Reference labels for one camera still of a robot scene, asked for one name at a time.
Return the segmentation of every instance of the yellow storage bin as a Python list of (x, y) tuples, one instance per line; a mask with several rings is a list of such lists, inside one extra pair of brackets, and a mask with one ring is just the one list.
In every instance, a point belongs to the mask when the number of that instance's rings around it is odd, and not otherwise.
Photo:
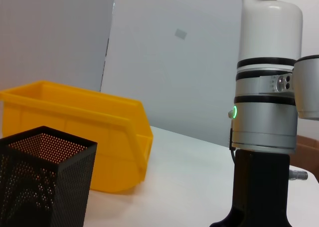
[(119, 192), (144, 180), (153, 134), (141, 102), (47, 81), (0, 98), (3, 136), (45, 125), (97, 142), (92, 190)]

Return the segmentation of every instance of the black mesh pencil holder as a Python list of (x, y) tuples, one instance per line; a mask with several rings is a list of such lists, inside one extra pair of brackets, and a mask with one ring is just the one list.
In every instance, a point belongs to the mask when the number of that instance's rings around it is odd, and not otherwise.
[(82, 227), (96, 148), (44, 126), (0, 139), (0, 227)]

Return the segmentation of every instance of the white table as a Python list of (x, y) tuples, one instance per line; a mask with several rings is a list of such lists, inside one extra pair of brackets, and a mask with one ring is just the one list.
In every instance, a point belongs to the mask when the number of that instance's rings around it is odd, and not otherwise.
[[(145, 182), (120, 195), (91, 191), (85, 227), (209, 227), (227, 216), (234, 174), (228, 148), (158, 128), (153, 133)], [(287, 211), (293, 227), (319, 226), (313, 174), (289, 182)]]

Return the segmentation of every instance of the black cable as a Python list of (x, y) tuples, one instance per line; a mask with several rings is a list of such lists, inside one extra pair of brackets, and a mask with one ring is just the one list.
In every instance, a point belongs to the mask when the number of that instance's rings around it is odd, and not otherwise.
[(231, 157), (233, 158), (233, 161), (235, 163), (235, 151), (234, 150), (230, 150), (231, 152)]

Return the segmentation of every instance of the green indicator light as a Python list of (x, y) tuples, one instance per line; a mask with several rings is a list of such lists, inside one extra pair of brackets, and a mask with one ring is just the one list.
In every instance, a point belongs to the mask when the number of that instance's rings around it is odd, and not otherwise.
[(234, 116), (233, 116), (233, 118), (235, 118), (236, 116), (237, 116), (237, 107), (234, 106)]

